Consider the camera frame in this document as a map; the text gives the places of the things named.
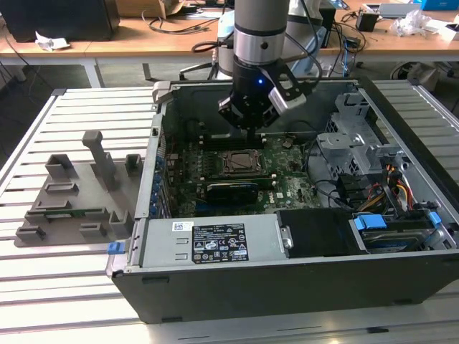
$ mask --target blue box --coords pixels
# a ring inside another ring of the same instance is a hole
[[[414,0],[421,4],[423,11],[455,11],[459,7],[459,0]]]

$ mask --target computer case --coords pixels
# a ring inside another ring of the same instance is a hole
[[[0,0],[0,13],[17,42],[35,32],[70,41],[109,40],[120,22],[115,0]]]

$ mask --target barcode sticker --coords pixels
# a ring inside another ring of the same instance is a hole
[[[172,231],[191,231],[193,229],[194,222],[172,222]]]

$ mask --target black plastic cover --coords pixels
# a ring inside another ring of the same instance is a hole
[[[278,212],[279,226],[288,227],[293,248],[290,258],[334,257],[363,254],[343,209],[295,209]]]

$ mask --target metal bracket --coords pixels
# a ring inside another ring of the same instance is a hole
[[[167,100],[172,99],[172,92],[171,92],[171,82],[170,81],[159,81],[155,82],[153,86],[153,101],[156,104],[161,102],[166,102]]]

